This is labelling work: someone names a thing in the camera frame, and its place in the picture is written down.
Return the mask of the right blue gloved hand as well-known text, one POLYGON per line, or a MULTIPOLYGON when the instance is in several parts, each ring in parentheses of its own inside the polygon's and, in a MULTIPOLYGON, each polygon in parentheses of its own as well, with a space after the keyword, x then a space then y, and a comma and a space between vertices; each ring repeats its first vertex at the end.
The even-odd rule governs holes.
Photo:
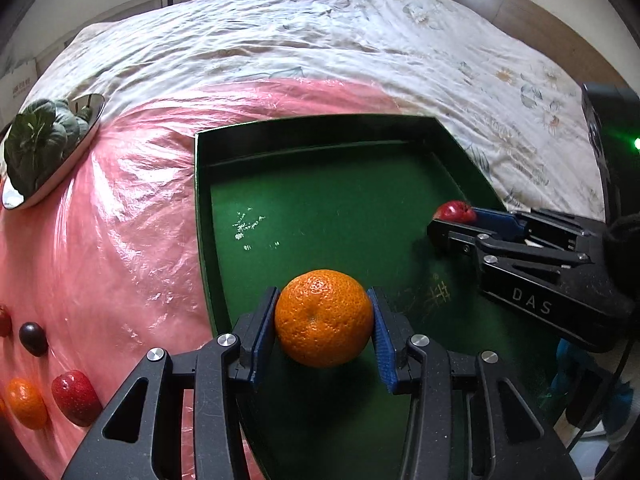
MULTIPOLYGON (((609 352, 590 353, 560 340, 556 350, 559 368, 551 391, 567 400, 565 414, 572 426, 578 426, 597 393, 611 382, 625 350, 626 346, 620 344, 609 352)), ((631 347, 613 391, 599 402, 594 417, 602 420, 608 448, 616 452, 639 417, 638 342, 631 347)))

